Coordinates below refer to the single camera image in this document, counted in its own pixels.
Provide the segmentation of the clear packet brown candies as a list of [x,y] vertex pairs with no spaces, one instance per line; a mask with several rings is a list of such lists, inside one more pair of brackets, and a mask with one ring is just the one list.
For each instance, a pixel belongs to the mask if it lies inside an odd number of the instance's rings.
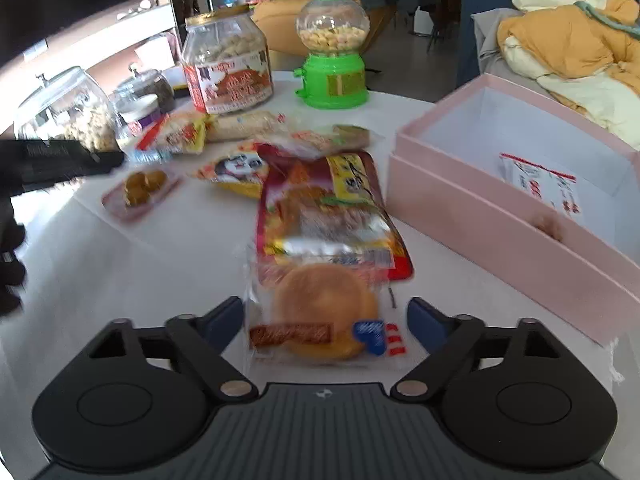
[[181,182],[170,168],[160,166],[134,171],[101,198],[104,210],[115,220],[132,223],[160,204]]

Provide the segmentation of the brown bar clear wrapper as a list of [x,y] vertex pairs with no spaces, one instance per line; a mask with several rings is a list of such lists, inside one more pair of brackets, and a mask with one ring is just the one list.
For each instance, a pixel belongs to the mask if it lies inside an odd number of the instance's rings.
[[300,130],[291,134],[286,148],[296,156],[319,158],[343,152],[360,151],[378,144],[383,137],[368,128],[334,124],[314,130]]

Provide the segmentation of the red yellow snack packet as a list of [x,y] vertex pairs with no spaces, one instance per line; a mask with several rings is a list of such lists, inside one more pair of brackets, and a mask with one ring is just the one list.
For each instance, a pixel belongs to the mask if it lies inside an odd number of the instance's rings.
[[175,112],[163,115],[145,130],[136,144],[142,152],[201,154],[212,118],[199,112]]

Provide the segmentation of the large red snack bag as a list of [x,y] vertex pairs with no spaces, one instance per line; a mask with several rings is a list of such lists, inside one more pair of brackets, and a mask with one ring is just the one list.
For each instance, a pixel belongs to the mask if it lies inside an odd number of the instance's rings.
[[372,156],[363,150],[303,158],[263,145],[267,164],[256,221],[258,259],[320,259],[413,277],[408,249],[388,214]]

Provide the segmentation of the large glass peanut jar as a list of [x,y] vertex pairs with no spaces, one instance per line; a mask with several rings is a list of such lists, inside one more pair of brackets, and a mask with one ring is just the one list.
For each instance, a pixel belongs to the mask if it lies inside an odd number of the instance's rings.
[[74,66],[40,87],[18,107],[17,139],[76,140],[89,152],[119,151],[114,107],[96,81]]

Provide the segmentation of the purple paper cup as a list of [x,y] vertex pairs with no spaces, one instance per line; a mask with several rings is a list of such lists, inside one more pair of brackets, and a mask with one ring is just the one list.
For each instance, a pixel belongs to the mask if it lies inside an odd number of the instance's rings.
[[158,96],[155,93],[135,96],[133,99],[119,102],[117,113],[122,120],[117,136],[120,146],[125,146],[137,139],[144,130],[158,122],[162,116]]

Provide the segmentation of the white red packet in box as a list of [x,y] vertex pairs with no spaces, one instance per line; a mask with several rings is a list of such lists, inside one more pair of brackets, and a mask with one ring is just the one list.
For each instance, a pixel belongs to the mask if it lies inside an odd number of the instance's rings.
[[520,156],[499,155],[504,180],[562,216],[585,226],[584,208],[579,198],[579,180],[571,174],[549,169]]

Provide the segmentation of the panda yellow snack packet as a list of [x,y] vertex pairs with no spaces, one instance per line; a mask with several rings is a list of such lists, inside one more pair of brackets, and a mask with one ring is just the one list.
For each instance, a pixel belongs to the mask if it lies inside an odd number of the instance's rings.
[[259,200],[268,165],[254,151],[232,152],[206,162],[191,177],[207,181],[232,193]]

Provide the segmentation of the plastic jar with red label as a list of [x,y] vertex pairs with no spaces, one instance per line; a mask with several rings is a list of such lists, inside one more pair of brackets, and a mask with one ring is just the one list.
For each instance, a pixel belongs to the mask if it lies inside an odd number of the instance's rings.
[[187,18],[181,64],[203,113],[242,112],[273,95],[267,40],[247,4]]

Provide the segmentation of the beige cracker bar packet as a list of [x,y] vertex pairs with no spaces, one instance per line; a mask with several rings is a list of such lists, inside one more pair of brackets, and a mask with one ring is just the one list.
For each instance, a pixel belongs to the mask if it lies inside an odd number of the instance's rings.
[[288,133],[288,118],[271,112],[248,112],[239,115],[215,116],[207,127],[207,143],[228,142]]

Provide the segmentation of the small glass jar dark contents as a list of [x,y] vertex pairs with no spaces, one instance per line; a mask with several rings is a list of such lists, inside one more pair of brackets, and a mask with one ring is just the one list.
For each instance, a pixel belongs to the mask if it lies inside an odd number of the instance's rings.
[[171,112],[175,107],[175,92],[168,79],[155,68],[140,70],[137,63],[128,67],[130,77],[119,84],[113,91],[111,101],[119,113],[129,102],[155,94],[160,111]]

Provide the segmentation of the round cake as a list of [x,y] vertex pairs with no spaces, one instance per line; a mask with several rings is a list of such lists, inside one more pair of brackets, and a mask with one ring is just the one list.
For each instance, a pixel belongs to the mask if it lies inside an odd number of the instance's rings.
[[373,266],[320,259],[245,267],[244,332],[258,363],[405,370],[414,353],[392,284]]

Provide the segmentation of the pink cardboard box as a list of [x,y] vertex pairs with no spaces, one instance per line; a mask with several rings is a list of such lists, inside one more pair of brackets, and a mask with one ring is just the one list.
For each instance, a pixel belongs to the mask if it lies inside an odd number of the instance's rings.
[[[508,153],[579,180],[585,226],[504,180]],[[639,153],[590,120],[495,76],[396,134],[387,208],[598,344],[639,322]]]

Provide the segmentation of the orange cream blanket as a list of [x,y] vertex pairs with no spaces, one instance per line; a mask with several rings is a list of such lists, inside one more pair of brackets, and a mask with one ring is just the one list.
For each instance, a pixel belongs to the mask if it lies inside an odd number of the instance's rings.
[[496,39],[512,72],[639,147],[639,3],[512,0]]

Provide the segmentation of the green gumball dispenser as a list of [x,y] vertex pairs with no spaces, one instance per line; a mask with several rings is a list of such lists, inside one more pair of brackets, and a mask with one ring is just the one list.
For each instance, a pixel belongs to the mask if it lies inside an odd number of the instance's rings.
[[370,21],[354,0],[310,0],[296,18],[297,36],[308,50],[294,75],[296,94],[319,110],[347,110],[367,102],[366,66],[360,50]]

